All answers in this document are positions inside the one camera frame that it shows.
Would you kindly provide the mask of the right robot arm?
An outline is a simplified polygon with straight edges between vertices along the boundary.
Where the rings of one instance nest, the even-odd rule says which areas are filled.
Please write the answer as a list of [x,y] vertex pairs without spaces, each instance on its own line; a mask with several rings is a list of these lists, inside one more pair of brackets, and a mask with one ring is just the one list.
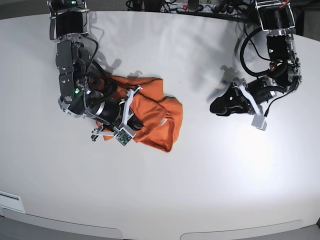
[[90,53],[84,40],[96,46],[89,36],[89,10],[85,0],[49,0],[49,38],[56,42],[56,68],[59,71],[60,109],[75,118],[90,118],[103,129],[119,128],[125,113],[125,100],[117,100],[118,85],[107,76]]

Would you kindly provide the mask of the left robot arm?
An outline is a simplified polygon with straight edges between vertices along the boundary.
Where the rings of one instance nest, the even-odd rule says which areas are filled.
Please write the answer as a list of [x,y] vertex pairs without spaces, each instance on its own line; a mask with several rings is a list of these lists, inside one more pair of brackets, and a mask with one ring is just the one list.
[[[288,0],[220,0],[212,8],[214,13],[239,11],[245,16],[244,23],[256,23],[259,27],[246,35],[239,51],[243,70],[255,80],[234,79],[226,92],[217,97],[209,107],[212,114],[228,117],[231,114],[250,114],[267,117],[261,105],[270,106],[277,101],[277,93],[283,97],[293,93],[302,83],[301,64],[297,57],[294,33],[295,19]],[[245,63],[245,50],[252,38],[266,32],[269,68],[252,71]]]

